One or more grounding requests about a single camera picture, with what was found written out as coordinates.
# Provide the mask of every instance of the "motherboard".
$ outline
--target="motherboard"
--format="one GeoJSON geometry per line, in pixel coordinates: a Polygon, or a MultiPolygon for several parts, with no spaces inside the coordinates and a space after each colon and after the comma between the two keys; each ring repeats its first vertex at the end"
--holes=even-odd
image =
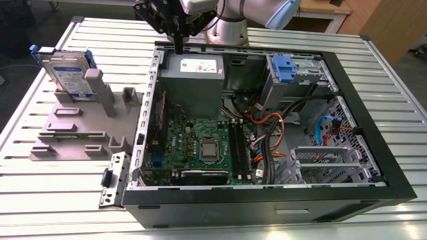
{"type": "Polygon", "coordinates": [[[233,120],[171,120],[165,152],[151,154],[152,183],[157,186],[253,184],[251,137],[253,126],[233,120]]]}

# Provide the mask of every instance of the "green motherboard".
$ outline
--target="green motherboard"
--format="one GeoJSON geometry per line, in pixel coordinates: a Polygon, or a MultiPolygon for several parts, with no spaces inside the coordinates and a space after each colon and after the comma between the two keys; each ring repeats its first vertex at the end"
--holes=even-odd
{"type": "MultiPolygon", "coordinates": [[[[228,185],[253,184],[251,160],[244,164],[249,176],[233,174],[229,144],[229,122],[217,120],[171,120],[167,130],[165,153],[151,155],[155,185],[169,186],[173,171],[203,170],[228,172],[228,185]]],[[[244,141],[253,134],[253,127],[243,124],[244,141]]]]}

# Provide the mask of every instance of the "metal workbench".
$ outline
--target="metal workbench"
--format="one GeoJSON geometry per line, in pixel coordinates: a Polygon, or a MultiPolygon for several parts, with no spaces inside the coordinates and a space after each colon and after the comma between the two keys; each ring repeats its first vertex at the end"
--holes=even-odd
{"type": "MultiPolygon", "coordinates": [[[[140,21],[72,22],[57,49],[88,47],[112,90],[145,88],[153,42],[140,21]]],[[[204,42],[200,35],[192,42],[204,42]]],[[[425,239],[427,115],[369,41],[353,35],[248,30],[251,46],[336,53],[417,199],[343,223],[144,230],[125,210],[97,210],[105,161],[30,161],[29,150],[53,108],[56,86],[41,70],[0,135],[0,236],[45,239],[425,239]]]]}

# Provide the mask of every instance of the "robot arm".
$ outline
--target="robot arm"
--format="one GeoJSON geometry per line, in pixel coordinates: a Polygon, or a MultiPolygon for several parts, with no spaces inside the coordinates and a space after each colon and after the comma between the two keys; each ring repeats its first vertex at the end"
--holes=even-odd
{"type": "Polygon", "coordinates": [[[219,0],[137,0],[133,10],[157,33],[173,42],[176,54],[183,43],[196,36],[216,16],[219,0]]]}
{"type": "Polygon", "coordinates": [[[280,30],[299,10],[301,0],[220,0],[217,21],[207,31],[212,44],[241,45],[248,39],[247,20],[280,30]]]}
{"type": "Polygon", "coordinates": [[[175,53],[183,54],[184,42],[211,23],[211,43],[241,45],[248,38],[247,20],[269,29],[283,29],[301,0],[137,0],[135,12],[157,33],[173,41],[175,53]]]}

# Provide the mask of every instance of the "label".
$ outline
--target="label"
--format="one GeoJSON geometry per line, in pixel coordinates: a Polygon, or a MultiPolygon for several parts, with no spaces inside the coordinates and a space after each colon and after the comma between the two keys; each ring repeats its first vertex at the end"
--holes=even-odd
{"type": "Polygon", "coordinates": [[[256,169],[256,171],[255,171],[255,176],[261,178],[263,175],[264,175],[264,171],[260,170],[260,169],[256,169]]]}
{"type": "Polygon", "coordinates": [[[255,107],[257,108],[257,110],[263,110],[263,105],[260,105],[259,103],[255,103],[255,107]]]}
{"type": "Polygon", "coordinates": [[[215,59],[191,59],[180,60],[180,71],[185,73],[216,73],[215,59]]]}
{"type": "Polygon", "coordinates": [[[349,14],[349,11],[335,10],[333,13],[336,13],[336,14],[349,14]]]}
{"type": "Polygon", "coordinates": [[[93,95],[81,68],[54,66],[53,70],[61,86],[73,97],[86,98],[93,95]]]}

